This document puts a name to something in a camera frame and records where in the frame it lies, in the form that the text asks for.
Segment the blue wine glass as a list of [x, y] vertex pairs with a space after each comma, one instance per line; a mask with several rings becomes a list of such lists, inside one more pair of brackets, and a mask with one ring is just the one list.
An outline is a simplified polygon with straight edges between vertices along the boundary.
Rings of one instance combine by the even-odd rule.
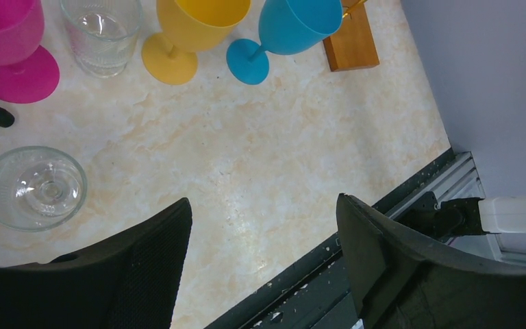
[[244, 84], [257, 85], [269, 72], [268, 52], [301, 53], [337, 32], [342, 24], [340, 0], [267, 0], [258, 25], [259, 42], [237, 39], [227, 48], [226, 63]]

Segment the clear wine glass front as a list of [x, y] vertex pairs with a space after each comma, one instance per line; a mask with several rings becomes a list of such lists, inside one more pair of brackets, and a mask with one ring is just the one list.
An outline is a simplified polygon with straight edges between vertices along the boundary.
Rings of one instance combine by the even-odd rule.
[[69, 45], [78, 65], [100, 78], [120, 74], [136, 48], [142, 4], [136, 0], [60, 2]]

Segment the yellow wine glass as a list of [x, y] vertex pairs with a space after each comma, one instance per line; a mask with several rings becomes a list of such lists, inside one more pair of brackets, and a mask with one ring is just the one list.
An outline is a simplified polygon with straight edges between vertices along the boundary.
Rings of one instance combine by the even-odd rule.
[[189, 82], [197, 72], [197, 53], [220, 44], [250, 7], [250, 0], [157, 1], [161, 31], [143, 43], [146, 70], [165, 84]]

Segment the pink wine glass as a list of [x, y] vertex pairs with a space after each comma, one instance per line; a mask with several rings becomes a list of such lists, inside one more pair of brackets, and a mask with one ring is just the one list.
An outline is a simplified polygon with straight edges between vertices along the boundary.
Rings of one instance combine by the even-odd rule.
[[0, 100], [34, 103], [58, 86], [55, 58], [41, 46], [45, 18], [39, 0], [0, 1]]

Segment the clear wine glass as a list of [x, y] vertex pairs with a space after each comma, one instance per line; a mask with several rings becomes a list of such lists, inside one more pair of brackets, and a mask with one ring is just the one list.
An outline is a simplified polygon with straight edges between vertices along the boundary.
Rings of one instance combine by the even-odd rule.
[[0, 224], [42, 232], [72, 219], [84, 205], [88, 181], [67, 153], [26, 146], [0, 155]]
[[120, 74], [136, 48], [142, 4], [136, 0], [60, 2], [69, 45], [78, 65], [100, 78]]

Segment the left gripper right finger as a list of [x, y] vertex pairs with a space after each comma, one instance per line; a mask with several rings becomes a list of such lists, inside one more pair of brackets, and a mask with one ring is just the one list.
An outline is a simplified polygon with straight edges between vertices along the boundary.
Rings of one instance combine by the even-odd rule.
[[454, 199], [395, 221], [338, 196], [338, 237], [365, 328], [526, 328], [526, 267], [442, 241], [483, 234], [478, 205]]

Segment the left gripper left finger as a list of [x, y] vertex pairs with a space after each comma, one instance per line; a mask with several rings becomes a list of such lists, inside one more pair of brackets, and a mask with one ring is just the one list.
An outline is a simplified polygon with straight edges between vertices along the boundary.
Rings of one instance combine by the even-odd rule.
[[49, 263], [0, 267], [0, 328], [169, 328], [191, 227], [181, 198]]

